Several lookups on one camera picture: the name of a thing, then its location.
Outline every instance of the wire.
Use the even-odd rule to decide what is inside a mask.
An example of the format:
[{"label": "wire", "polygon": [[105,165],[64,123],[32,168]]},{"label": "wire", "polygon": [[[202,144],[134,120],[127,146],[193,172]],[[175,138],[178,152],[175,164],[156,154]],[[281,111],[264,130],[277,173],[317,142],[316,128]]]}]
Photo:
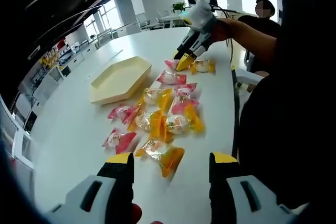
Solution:
[{"label": "wire", "polygon": [[[225,18],[231,18],[230,15],[229,15],[229,13],[228,13],[227,11],[225,11],[223,8],[221,8],[220,6],[218,6],[218,5],[211,5],[211,11],[212,11],[212,10],[216,10],[216,9],[214,9],[214,7],[219,8],[219,10],[222,11],[222,14],[224,13]],[[227,47],[228,47],[229,43],[231,43],[231,57],[230,57],[230,63],[232,63],[232,58],[233,58],[233,43],[232,43],[232,38],[226,40],[226,46],[227,46]]]}]

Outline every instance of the plastic wrapper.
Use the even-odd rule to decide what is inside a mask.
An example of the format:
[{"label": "plastic wrapper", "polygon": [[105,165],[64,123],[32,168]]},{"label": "plastic wrapper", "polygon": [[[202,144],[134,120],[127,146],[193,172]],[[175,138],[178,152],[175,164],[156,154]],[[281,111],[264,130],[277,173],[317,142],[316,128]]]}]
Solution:
[{"label": "plastic wrapper", "polygon": [[189,130],[193,130],[195,133],[204,131],[204,125],[192,104],[188,104],[184,108],[183,114],[162,116],[161,127],[160,136],[167,143],[172,141],[174,135],[181,135]]},{"label": "plastic wrapper", "polygon": [[138,105],[156,105],[162,111],[166,111],[166,109],[172,102],[172,91],[172,89],[144,89],[143,95],[138,102]]},{"label": "plastic wrapper", "polygon": [[157,81],[167,85],[181,85],[186,83],[187,76],[185,74],[163,71]]},{"label": "plastic wrapper", "polygon": [[175,147],[171,144],[150,138],[143,147],[141,147],[135,156],[149,155],[161,167],[162,177],[166,178],[169,174],[176,171],[183,154],[184,149]]},{"label": "plastic wrapper", "polygon": [[164,61],[164,63],[166,63],[166,65],[172,70],[176,70],[179,62],[180,62],[180,60],[165,60]]},{"label": "plastic wrapper", "polygon": [[162,111],[145,112],[139,110],[133,122],[128,127],[129,131],[135,131],[137,128],[153,135],[160,135]]},{"label": "plastic wrapper", "polygon": [[175,88],[176,94],[172,105],[173,114],[183,113],[188,104],[191,104],[192,106],[199,105],[198,100],[192,97],[192,92],[196,89],[196,85],[197,83],[191,83],[180,85]]},{"label": "plastic wrapper", "polygon": [[127,152],[132,140],[137,134],[135,132],[120,133],[118,128],[114,128],[110,135],[106,138],[102,147],[115,148],[117,154]]},{"label": "plastic wrapper", "polygon": [[195,60],[191,64],[191,73],[210,72],[215,73],[215,64],[211,60]]},{"label": "plastic wrapper", "polygon": [[138,110],[139,108],[137,106],[121,103],[110,112],[107,118],[112,120],[120,118],[123,124],[127,124],[133,121]]}]

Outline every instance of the person's arm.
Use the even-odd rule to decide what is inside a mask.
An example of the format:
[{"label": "person's arm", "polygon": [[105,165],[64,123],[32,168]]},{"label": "person's arm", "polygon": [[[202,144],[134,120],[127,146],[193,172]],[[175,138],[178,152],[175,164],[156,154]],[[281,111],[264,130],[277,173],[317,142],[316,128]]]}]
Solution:
[{"label": "person's arm", "polygon": [[276,38],[263,34],[234,19],[219,18],[218,20],[224,22],[227,27],[225,27],[225,24],[220,23],[216,25],[212,32],[213,41],[233,38],[263,63],[272,64],[275,55]]}]

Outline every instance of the yellow candy wrapper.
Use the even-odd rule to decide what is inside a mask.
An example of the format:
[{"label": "yellow candy wrapper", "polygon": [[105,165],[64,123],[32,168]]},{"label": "yellow candy wrapper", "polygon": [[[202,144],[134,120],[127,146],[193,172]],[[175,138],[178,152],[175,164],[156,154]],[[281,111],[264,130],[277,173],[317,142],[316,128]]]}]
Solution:
[{"label": "yellow candy wrapper", "polygon": [[190,67],[191,73],[210,72],[215,73],[215,64],[212,60],[195,60]]},{"label": "yellow candy wrapper", "polygon": [[144,89],[137,105],[141,107],[145,104],[156,105],[164,112],[169,108],[172,102],[172,92],[172,89]]},{"label": "yellow candy wrapper", "polygon": [[129,131],[135,131],[137,128],[153,135],[160,134],[162,111],[157,110],[151,113],[140,109],[133,122],[128,127]]},{"label": "yellow candy wrapper", "polygon": [[169,143],[173,140],[174,135],[181,135],[189,130],[193,130],[195,133],[204,131],[204,125],[192,104],[185,107],[183,115],[162,116],[160,135],[164,142]]},{"label": "yellow candy wrapper", "polygon": [[135,154],[136,157],[144,154],[153,158],[161,167],[162,177],[166,178],[170,173],[176,171],[184,149],[171,144],[163,143],[156,138],[150,138]]}]

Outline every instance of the hexagonal tray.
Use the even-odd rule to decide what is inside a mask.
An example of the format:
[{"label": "hexagonal tray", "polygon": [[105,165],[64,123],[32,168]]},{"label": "hexagonal tray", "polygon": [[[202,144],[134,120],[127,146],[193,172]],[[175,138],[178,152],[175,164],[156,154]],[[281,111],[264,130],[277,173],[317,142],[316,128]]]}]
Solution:
[{"label": "hexagonal tray", "polygon": [[151,68],[149,62],[138,56],[110,65],[92,81],[90,102],[103,105],[128,99]]}]

